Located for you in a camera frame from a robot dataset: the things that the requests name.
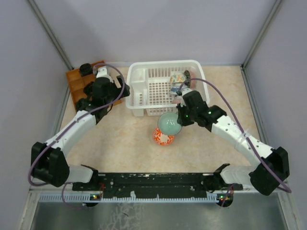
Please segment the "yellow flower white bowl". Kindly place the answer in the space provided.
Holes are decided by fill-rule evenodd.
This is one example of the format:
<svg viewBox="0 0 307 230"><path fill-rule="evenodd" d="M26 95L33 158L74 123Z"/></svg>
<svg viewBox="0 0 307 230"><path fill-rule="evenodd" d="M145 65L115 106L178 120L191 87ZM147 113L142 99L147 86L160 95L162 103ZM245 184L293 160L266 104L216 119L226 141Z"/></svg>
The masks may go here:
<svg viewBox="0 0 307 230"><path fill-rule="evenodd" d="M187 77L183 72L174 72L171 74L170 83L172 84L183 83L186 79Z"/></svg>

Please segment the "green striped bowl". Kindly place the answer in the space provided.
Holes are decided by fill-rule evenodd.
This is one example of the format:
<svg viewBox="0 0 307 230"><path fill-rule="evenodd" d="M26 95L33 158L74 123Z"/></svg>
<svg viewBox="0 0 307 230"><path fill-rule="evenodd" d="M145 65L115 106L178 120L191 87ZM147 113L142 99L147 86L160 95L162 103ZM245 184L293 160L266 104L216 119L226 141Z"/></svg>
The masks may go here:
<svg viewBox="0 0 307 230"><path fill-rule="evenodd" d="M164 134L168 136L177 135L182 126L177 122L178 114L173 112L167 112L162 114L158 119L158 128Z"/></svg>

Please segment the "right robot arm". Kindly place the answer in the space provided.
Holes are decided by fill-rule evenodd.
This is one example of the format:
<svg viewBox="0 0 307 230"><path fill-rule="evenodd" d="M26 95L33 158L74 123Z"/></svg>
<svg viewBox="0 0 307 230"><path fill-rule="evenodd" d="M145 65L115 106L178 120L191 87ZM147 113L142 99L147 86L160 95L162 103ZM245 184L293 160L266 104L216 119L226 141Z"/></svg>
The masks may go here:
<svg viewBox="0 0 307 230"><path fill-rule="evenodd" d="M270 195L289 175L287 151L274 149L245 131L220 107L209 107L198 91L184 89L177 105L178 120L182 126L197 123L228 141L250 163L250 166L228 165L214 178L217 188L224 190L230 184L253 186L262 195Z"/></svg>

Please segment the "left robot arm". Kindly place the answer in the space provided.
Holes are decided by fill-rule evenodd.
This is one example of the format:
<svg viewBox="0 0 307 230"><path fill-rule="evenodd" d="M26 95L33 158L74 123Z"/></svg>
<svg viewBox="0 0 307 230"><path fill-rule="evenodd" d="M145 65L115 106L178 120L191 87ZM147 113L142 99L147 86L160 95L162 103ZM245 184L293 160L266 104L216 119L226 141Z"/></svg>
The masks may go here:
<svg viewBox="0 0 307 230"><path fill-rule="evenodd" d="M66 155L91 128L96 126L118 100L129 96L130 88L123 75L117 76L120 87L108 75L97 76L92 84L92 93L81 99L76 116L55 136L44 143L36 142L31 149L31 166L27 176L32 186L52 185L60 187L68 183L83 183L89 190L100 184L94 169L89 166L69 166ZM36 178L40 184L33 182Z"/></svg>

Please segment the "red patterned white bowl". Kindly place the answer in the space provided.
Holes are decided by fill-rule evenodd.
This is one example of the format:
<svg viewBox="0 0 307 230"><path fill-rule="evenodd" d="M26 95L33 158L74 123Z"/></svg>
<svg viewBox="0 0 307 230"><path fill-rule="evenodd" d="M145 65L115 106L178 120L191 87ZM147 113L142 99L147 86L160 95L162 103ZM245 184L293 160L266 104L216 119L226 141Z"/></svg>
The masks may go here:
<svg viewBox="0 0 307 230"><path fill-rule="evenodd" d="M174 139L175 139L175 136L165 135L161 132L159 128L156 128L153 131L153 140L161 146L167 146L167 145L172 144Z"/></svg>

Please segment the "black leaf pink bowl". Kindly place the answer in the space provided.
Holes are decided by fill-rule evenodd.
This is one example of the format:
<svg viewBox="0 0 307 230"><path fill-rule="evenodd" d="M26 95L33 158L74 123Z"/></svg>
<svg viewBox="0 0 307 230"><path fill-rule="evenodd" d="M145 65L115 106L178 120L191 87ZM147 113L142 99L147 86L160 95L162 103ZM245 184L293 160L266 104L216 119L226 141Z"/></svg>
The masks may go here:
<svg viewBox="0 0 307 230"><path fill-rule="evenodd" d="M190 71L190 70L186 70L184 71L184 75L186 77L186 79L192 79L192 78L196 78L195 73ZM185 82L185 85L191 89L195 89L196 88L196 81L195 80L191 80L191 81L187 81Z"/></svg>

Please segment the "white plastic dish rack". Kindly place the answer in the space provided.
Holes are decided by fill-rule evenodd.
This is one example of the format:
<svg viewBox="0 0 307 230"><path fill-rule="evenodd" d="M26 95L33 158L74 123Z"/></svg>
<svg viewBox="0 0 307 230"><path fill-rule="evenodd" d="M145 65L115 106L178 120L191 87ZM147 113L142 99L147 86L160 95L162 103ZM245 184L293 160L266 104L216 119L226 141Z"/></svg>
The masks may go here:
<svg viewBox="0 0 307 230"><path fill-rule="evenodd" d="M203 69L195 60L172 60L133 63L128 70L126 84L130 86L130 96L126 107L134 116L160 116L175 112L173 103L175 91L170 79L177 73L188 70L192 78L205 79Z"/></svg>

